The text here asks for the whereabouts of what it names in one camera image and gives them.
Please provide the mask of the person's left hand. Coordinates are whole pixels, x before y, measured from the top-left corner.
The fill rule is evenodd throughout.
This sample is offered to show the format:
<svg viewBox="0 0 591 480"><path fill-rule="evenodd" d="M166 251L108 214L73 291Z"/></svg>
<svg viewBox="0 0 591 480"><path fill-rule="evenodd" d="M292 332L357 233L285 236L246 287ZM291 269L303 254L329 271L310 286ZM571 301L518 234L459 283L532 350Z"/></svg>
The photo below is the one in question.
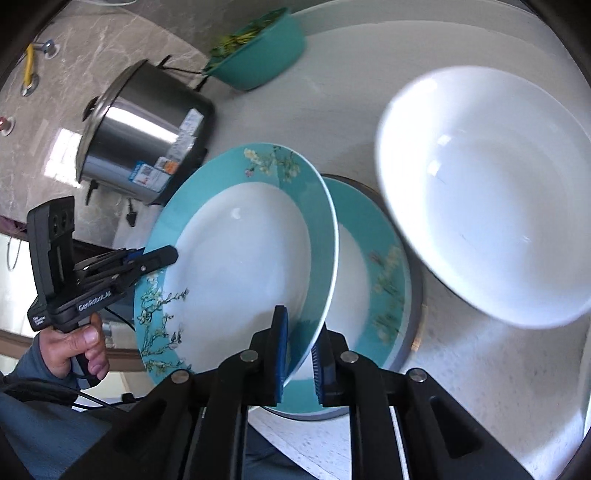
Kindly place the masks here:
<svg viewBox="0 0 591 480"><path fill-rule="evenodd" d="M98 313L89 317L89 324L70 333L46 328L38 334L39 349L49 372L57 378L65 378L71 370L71 359L84 355L90 375L102 380L110 366Z"/></svg>

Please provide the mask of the left forearm blue sleeve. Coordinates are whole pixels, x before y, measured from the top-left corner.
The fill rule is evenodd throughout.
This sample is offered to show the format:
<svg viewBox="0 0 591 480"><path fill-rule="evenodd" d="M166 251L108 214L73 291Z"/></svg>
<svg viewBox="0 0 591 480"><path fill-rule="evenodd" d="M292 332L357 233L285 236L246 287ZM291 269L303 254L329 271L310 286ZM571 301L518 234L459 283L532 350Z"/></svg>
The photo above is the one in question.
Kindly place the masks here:
<svg viewBox="0 0 591 480"><path fill-rule="evenodd" d="M131 409L73 408L81 387L46 367L36 337L13 371L1 376L1 431L34 479L57 479Z"/></svg>

